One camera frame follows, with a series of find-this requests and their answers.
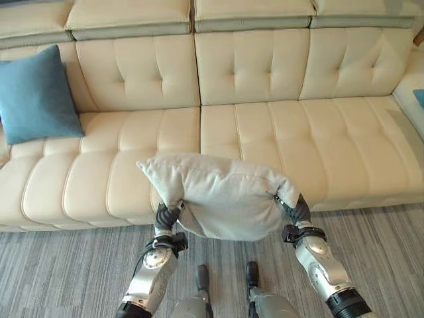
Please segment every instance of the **robot leg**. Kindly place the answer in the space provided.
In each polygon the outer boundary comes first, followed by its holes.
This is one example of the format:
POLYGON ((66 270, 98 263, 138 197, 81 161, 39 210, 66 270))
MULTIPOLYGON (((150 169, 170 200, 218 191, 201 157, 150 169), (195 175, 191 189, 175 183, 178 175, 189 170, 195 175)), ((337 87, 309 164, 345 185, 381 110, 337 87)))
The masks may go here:
POLYGON ((197 295, 180 301, 171 318, 213 318, 209 302, 209 273, 205 265, 197 267, 196 284, 197 295))
POLYGON ((247 264, 246 284, 249 318, 300 318, 286 298, 259 288, 259 270, 255 262, 247 264))

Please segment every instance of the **blue pillow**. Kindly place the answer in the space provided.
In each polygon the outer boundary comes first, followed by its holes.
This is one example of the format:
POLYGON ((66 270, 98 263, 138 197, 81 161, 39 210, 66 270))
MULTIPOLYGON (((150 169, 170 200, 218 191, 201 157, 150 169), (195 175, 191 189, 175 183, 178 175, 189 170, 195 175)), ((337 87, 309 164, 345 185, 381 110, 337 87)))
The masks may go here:
POLYGON ((57 45, 0 63, 0 117, 8 144, 84 136, 57 45))
POLYGON ((418 103, 424 108, 424 89, 414 89, 413 94, 418 100, 418 103))

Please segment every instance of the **throw pillow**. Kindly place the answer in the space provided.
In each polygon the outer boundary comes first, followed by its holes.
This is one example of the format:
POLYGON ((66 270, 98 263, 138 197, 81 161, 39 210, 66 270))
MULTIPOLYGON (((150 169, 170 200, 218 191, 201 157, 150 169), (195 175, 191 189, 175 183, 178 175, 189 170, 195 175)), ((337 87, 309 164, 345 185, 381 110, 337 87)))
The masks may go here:
POLYGON ((57 45, 0 63, 0 117, 8 144, 84 135, 57 45))
POLYGON ((166 206, 184 200, 179 222, 199 236, 258 240, 282 227, 274 196, 295 207, 293 182, 266 166, 206 156, 168 154, 137 162, 166 206))
POLYGON ((413 94, 418 100, 418 103, 424 108, 424 89, 414 89, 413 94))

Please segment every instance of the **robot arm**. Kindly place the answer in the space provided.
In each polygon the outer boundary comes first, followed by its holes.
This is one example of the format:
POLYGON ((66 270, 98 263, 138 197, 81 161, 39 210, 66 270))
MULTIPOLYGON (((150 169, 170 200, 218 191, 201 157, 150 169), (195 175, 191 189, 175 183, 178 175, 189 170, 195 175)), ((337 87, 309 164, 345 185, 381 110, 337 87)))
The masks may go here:
POLYGON ((378 318, 355 289, 343 265, 334 258, 324 231, 312 225, 311 213, 303 197, 300 196, 295 209, 290 209, 277 197, 276 200, 295 224, 284 227, 283 240, 293 244, 297 259, 333 317, 378 318))
POLYGON ((154 239, 144 247, 140 270, 134 271, 116 318, 151 318, 156 313, 177 268, 178 253, 188 246, 184 233, 172 234, 172 226, 183 208, 182 202, 173 211, 163 203, 159 205, 154 239))

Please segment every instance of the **gray carpet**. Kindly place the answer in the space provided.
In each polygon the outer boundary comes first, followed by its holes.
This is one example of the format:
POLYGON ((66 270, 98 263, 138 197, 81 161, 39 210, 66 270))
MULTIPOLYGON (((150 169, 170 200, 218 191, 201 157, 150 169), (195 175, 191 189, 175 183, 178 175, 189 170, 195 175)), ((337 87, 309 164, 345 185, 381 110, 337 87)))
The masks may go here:
MULTIPOLYGON (((382 318, 424 317, 424 204, 315 213, 336 257, 382 318)), ((114 317, 152 227, 0 233, 0 317, 114 317)), ((206 263, 216 318, 245 318, 244 266, 257 260, 262 286, 287 297, 304 318, 331 317, 293 248, 275 233, 259 242, 189 236, 157 317, 195 291, 206 263)))

